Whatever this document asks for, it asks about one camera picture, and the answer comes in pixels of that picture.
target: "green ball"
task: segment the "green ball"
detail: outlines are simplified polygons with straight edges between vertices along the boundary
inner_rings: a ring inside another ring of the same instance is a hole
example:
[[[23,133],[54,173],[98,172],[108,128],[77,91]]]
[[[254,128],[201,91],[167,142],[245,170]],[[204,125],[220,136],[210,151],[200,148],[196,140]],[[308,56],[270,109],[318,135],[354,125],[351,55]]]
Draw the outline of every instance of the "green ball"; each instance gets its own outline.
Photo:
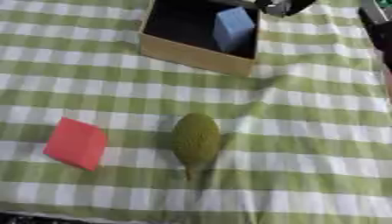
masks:
[[[219,128],[208,115],[186,115],[174,128],[173,151],[185,166],[188,180],[196,167],[214,160],[220,145]]]

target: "green spiky ball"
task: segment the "green spiky ball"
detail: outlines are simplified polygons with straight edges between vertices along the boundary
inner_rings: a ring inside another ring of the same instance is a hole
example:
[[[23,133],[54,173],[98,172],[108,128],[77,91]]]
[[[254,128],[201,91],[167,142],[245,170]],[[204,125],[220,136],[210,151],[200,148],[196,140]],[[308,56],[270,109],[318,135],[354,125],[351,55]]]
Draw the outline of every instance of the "green spiky ball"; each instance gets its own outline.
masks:
[[[192,178],[196,167],[215,158],[220,144],[219,128],[208,115],[186,115],[173,131],[173,151],[185,166],[188,180]]]

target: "black object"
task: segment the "black object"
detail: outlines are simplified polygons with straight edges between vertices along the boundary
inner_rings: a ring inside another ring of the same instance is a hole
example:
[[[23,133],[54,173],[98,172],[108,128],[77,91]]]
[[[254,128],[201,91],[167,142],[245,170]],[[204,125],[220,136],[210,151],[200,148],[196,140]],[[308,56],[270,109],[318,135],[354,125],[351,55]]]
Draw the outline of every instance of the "black object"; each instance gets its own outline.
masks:
[[[0,213],[1,224],[89,224],[77,220],[59,220],[50,218],[31,217],[10,213]]]
[[[375,0],[361,0],[359,13],[374,46],[384,52],[384,63],[392,70],[392,7],[382,9]]]
[[[306,7],[314,4],[316,0],[255,0],[255,3],[243,0],[205,0],[223,4],[240,5],[244,8],[259,9],[266,14],[279,17],[292,16]]]

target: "checkered tablecloth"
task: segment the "checkered tablecloth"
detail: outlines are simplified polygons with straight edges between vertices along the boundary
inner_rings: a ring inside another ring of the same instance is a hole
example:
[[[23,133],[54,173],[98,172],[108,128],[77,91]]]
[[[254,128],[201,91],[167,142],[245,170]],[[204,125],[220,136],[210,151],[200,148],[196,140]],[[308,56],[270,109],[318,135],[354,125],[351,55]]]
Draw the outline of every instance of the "checkered tablecloth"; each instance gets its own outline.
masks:
[[[0,1],[0,210],[102,222],[390,223],[390,105],[358,1],[261,15],[250,78],[140,56],[147,4]],[[211,169],[187,182],[170,139],[190,112],[213,117],[223,142]],[[96,171],[42,154],[62,116],[107,133]]]

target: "foam cube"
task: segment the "foam cube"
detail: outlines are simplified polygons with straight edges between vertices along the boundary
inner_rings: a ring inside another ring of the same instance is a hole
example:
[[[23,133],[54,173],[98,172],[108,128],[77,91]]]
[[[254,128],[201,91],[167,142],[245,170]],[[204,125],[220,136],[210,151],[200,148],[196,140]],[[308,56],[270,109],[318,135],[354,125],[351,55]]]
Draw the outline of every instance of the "foam cube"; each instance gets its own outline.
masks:
[[[223,52],[231,52],[247,41],[255,29],[255,23],[248,13],[237,7],[217,13],[213,28],[213,37]]]
[[[63,117],[44,153],[60,162],[93,171],[105,146],[106,136],[98,127]]]

